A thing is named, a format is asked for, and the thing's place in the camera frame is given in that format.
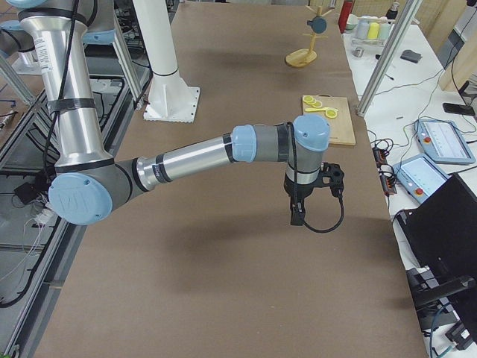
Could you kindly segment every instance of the black tape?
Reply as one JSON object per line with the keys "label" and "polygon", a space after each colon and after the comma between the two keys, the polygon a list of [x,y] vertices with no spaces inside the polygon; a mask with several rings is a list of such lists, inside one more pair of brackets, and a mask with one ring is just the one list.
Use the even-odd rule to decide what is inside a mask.
{"label": "black tape", "polygon": [[164,168],[164,154],[159,154],[156,157],[156,164],[152,166],[154,175],[160,183],[170,183],[172,179],[167,175]]}
{"label": "black tape", "polygon": [[158,76],[161,76],[161,77],[168,77],[168,76],[172,76],[174,73],[176,73],[177,71],[179,71],[179,68],[177,68],[175,71],[171,72],[171,73],[168,73],[167,75],[161,75],[160,73],[157,73],[157,72],[154,72],[152,71],[152,73],[154,73],[155,75],[158,75]]}
{"label": "black tape", "polygon": [[288,161],[289,143],[288,143],[288,129],[286,124],[277,125],[278,134],[278,162]]}
{"label": "black tape", "polygon": [[50,113],[79,110],[80,108],[96,108],[95,100],[93,98],[67,98],[48,102]]}
{"label": "black tape", "polygon": [[148,188],[146,188],[144,185],[141,183],[141,179],[139,179],[139,174],[137,173],[137,159],[133,159],[133,162],[131,163],[131,171],[133,173],[133,179],[134,183],[143,191],[143,192],[148,192]]}
{"label": "black tape", "polygon": [[236,160],[233,159],[232,137],[230,136],[230,133],[224,134],[222,136],[222,140],[224,141],[225,152],[227,153],[227,156],[229,157],[229,161],[231,163],[235,163]]}
{"label": "black tape", "polygon": [[98,162],[76,164],[74,166],[55,166],[57,173],[81,172],[83,170],[102,168],[114,164],[114,158],[99,160]]}

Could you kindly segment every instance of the plastic container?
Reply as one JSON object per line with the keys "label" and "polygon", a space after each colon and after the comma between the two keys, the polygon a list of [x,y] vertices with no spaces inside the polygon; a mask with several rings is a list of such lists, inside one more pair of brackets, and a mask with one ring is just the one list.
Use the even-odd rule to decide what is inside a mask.
{"label": "plastic container", "polygon": [[369,40],[375,40],[378,38],[379,35],[379,24],[377,22],[370,23],[370,29],[367,32],[367,38]]}
{"label": "plastic container", "polygon": [[389,34],[391,33],[391,25],[387,22],[379,24],[379,34],[378,39],[380,40],[387,40],[389,38]]}
{"label": "plastic container", "polygon": [[358,26],[356,27],[355,37],[360,40],[367,39],[367,33],[370,30],[370,23],[367,20],[359,20]]}

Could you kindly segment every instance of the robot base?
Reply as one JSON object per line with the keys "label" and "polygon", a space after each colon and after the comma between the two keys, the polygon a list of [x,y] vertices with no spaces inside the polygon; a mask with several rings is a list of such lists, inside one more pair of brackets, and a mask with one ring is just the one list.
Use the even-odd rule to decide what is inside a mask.
{"label": "robot base", "polygon": [[191,123],[195,119],[199,95],[200,88],[188,87],[177,72],[164,77],[155,75],[144,119]]}

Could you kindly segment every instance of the red bottle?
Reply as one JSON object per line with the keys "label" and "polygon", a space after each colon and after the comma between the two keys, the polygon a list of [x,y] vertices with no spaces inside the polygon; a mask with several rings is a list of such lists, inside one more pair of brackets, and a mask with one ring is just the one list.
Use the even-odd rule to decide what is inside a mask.
{"label": "red bottle", "polygon": [[346,28],[346,22],[348,21],[348,16],[351,14],[353,2],[354,0],[344,0],[343,7],[341,8],[340,19],[338,20],[338,26],[341,33],[344,33],[344,29]]}

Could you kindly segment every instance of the wooden cutting board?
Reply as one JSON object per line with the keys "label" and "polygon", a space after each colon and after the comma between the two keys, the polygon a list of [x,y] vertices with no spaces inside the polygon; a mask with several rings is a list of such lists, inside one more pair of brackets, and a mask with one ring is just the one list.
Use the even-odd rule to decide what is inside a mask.
{"label": "wooden cutting board", "polygon": [[[303,97],[303,113],[308,114],[305,112],[305,109],[310,108],[312,106],[303,102]],[[329,126],[331,128],[329,143],[341,145],[356,145],[356,138],[355,133],[353,131],[353,124],[351,122],[348,98],[328,97],[324,95],[312,95],[312,97],[315,98],[317,101],[320,101],[323,104],[323,107],[333,107],[338,109],[338,116],[334,119],[326,117],[324,112],[316,112],[316,114],[324,117],[329,123]]]}

